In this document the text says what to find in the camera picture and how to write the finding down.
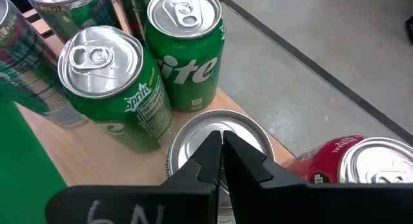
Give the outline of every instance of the green mat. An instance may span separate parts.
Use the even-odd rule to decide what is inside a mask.
[[[0,95],[0,223],[46,223],[44,207],[66,187],[32,130]]]

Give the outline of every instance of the nutrition label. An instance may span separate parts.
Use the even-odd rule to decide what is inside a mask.
[[[139,122],[144,123],[146,129],[158,141],[162,141],[163,135],[168,135],[165,132],[169,132],[171,129],[172,112],[160,76],[158,76],[155,90],[136,112]]]

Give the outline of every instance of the gray floor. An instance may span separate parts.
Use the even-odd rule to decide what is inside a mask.
[[[413,0],[231,0],[408,132]],[[219,86],[293,154],[349,134],[401,138],[223,4]]]

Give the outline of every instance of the red label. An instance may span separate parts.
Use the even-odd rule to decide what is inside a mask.
[[[283,164],[312,183],[339,183],[338,170],[344,153],[365,136],[339,137]]]

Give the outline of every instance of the red soda can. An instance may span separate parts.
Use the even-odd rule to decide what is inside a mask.
[[[385,137],[339,137],[283,166],[311,183],[412,183],[413,148]]]

